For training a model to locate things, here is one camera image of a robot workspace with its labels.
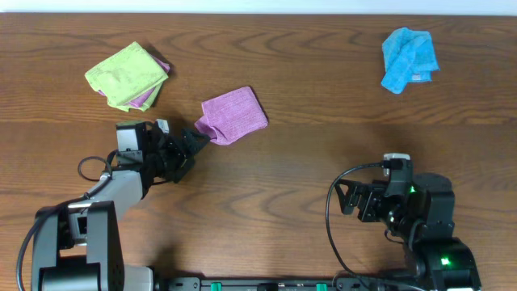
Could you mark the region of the purple microfiber cloth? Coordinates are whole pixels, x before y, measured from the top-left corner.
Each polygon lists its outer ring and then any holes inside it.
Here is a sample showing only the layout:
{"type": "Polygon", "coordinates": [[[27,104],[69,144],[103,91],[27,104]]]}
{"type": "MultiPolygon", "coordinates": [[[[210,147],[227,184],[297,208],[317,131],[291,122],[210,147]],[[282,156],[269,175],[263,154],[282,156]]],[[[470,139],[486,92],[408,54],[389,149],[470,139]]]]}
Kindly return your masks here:
{"type": "Polygon", "coordinates": [[[268,126],[266,114],[249,86],[204,101],[201,107],[203,115],[195,127],[219,146],[228,146],[268,126]]]}

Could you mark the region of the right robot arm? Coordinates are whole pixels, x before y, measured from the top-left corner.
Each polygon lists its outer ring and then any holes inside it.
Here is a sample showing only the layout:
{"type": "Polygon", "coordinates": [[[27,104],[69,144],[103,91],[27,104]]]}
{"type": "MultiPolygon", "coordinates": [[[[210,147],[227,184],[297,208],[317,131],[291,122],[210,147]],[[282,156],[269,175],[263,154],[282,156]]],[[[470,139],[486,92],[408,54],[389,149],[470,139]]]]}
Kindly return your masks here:
{"type": "Polygon", "coordinates": [[[385,179],[362,183],[344,171],[328,193],[338,196],[344,215],[358,214],[361,222],[382,222],[385,237],[402,246],[406,269],[383,277],[344,270],[366,290],[479,290],[481,279],[473,253],[454,236],[455,194],[450,179],[434,173],[415,174],[407,154],[385,154],[380,168],[385,179]]]}

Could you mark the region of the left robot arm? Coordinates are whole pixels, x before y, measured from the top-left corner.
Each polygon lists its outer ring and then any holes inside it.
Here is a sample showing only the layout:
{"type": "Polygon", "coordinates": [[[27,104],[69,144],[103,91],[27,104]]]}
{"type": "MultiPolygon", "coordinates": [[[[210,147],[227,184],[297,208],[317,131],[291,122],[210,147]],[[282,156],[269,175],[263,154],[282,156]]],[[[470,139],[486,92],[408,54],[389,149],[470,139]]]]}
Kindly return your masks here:
{"type": "Polygon", "coordinates": [[[165,120],[121,122],[116,138],[91,189],[37,212],[17,261],[32,245],[33,290],[160,288],[152,268],[124,262],[118,222],[152,186],[178,183],[210,138],[191,129],[174,136],[165,120]]]}

